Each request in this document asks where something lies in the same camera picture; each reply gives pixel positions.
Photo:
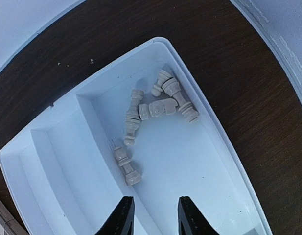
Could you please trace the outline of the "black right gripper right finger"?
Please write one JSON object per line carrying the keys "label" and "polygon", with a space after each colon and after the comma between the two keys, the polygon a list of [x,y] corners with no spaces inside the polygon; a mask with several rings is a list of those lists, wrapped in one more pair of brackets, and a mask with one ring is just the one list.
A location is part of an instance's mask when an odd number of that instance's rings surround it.
{"label": "black right gripper right finger", "polygon": [[178,233],[180,235],[219,235],[189,196],[179,198]]}

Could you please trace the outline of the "white bishop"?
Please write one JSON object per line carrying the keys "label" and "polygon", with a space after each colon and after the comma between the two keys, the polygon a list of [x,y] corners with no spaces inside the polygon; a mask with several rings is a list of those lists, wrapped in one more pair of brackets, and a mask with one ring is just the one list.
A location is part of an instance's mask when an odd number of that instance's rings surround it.
{"label": "white bishop", "polygon": [[143,99],[144,91],[133,89],[131,92],[131,103],[129,109],[126,112],[125,126],[126,135],[124,138],[124,144],[132,146],[135,144],[135,133],[139,129],[141,124],[141,118],[139,116],[138,105]]}

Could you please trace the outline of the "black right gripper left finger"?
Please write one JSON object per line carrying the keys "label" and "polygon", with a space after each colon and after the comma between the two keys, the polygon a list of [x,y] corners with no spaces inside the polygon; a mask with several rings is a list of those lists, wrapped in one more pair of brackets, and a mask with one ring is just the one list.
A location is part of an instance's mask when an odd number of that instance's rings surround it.
{"label": "black right gripper left finger", "polygon": [[135,203],[124,196],[95,235],[133,235]]}

